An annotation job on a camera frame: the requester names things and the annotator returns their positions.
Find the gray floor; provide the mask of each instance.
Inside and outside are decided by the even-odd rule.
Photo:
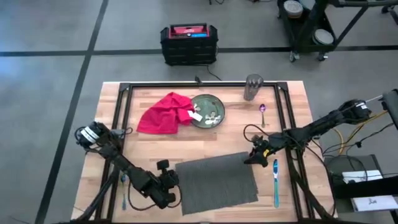
[[[0,51],[86,50],[101,5],[97,0],[2,0]],[[226,0],[110,0],[95,49],[158,49],[159,31],[173,23],[207,22],[219,30],[220,47],[285,47],[275,2],[251,4]],[[357,9],[329,7],[336,32]],[[370,9],[342,45],[398,44],[398,27],[380,8]],[[219,54],[210,70],[223,80],[244,80],[259,73],[266,80],[303,80],[313,117],[325,115],[345,100],[369,99],[398,87],[398,52],[333,52],[322,63],[305,55],[290,63],[288,53]],[[0,223],[11,217],[34,222],[45,181],[57,148],[83,57],[0,57]],[[214,80],[204,68],[168,67],[161,55],[93,57],[78,103],[72,130],[95,114],[102,82]],[[380,111],[380,104],[370,103]],[[377,131],[390,120],[375,121],[358,138]],[[341,126],[349,134],[351,126]],[[353,155],[374,153],[385,173],[397,172],[396,130],[390,128]],[[322,137],[327,147],[338,142],[334,133]],[[69,138],[46,223],[67,221],[75,201],[83,152]],[[386,212],[340,214],[345,220],[392,223]]]

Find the table top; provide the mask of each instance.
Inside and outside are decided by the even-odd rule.
[[[301,81],[289,81],[290,97],[297,127],[305,126],[312,122],[311,111],[308,104],[304,84]],[[114,108],[118,97],[119,83],[103,83],[95,120],[111,127]],[[179,126],[178,134],[144,134],[137,133],[138,122],[143,113],[166,94],[174,91],[178,94],[193,98],[200,94],[217,96],[225,105],[226,117],[224,121],[213,129],[200,129],[194,126]],[[136,166],[150,170],[155,175],[160,172],[156,169],[156,162],[162,159],[170,161],[170,168],[174,169],[179,162],[202,159],[206,157],[222,156],[236,152],[250,152],[252,144],[243,138],[243,128],[247,124],[261,126],[261,113],[258,107],[261,103],[267,106],[264,112],[266,122],[265,131],[268,133],[281,131],[274,89],[262,87],[253,101],[244,101],[243,87],[195,87],[195,88],[135,88],[129,114],[128,127],[133,132],[126,136],[124,155]],[[285,107],[284,97],[282,105],[287,123],[289,117]],[[260,135],[255,128],[248,128],[247,135]],[[319,156],[321,151],[316,145],[310,143],[309,147]],[[126,186],[119,182],[115,203],[113,222],[293,222],[297,221],[292,190],[290,187],[289,172],[287,169],[285,151],[281,150],[269,157],[269,161],[279,160],[279,208],[274,208],[274,182],[272,166],[265,168],[253,165],[252,169],[258,187],[258,202],[237,205],[233,207],[210,210],[190,215],[182,215],[181,207],[165,208],[163,210],[153,207],[144,212],[137,212],[129,207],[122,210],[123,192]],[[310,151],[305,151],[303,160],[307,170],[308,183],[314,196],[331,211],[333,197],[331,194],[325,168]],[[77,208],[85,209],[100,189],[101,175],[104,159],[88,153],[81,173],[80,184],[75,201],[72,218],[78,217],[82,212]],[[177,189],[172,192],[178,195]],[[303,214],[307,216],[302,191],[299,190]],[[146,207],[153,202],[143,198],[134,189],[131,190],[132,202],[136,207]]]

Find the purple spoon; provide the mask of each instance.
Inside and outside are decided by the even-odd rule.
[[[265,110],[266,110],[266,106],[265,106],[264,104],[260,105],[259,111],[261,112],[261,115],[262,115],[261,127],[263,127],[263,128],[266,127],[266,124],[265,124],[265,122],[264,122],[264,112],[265,112]]]

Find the metal cup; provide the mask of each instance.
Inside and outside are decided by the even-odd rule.
[[[246,78],[246,85],[244,87],[243,98],[248,101],[253,100],[263,83],[264,79],[260,75],[248,75]]]

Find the red cloth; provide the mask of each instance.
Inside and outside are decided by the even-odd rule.
[[[192,118],[188,110],[193,111],[191,99],[171,92],[145,111],[137,131],[149,134],[175,134],[179,123],[191,123]]]

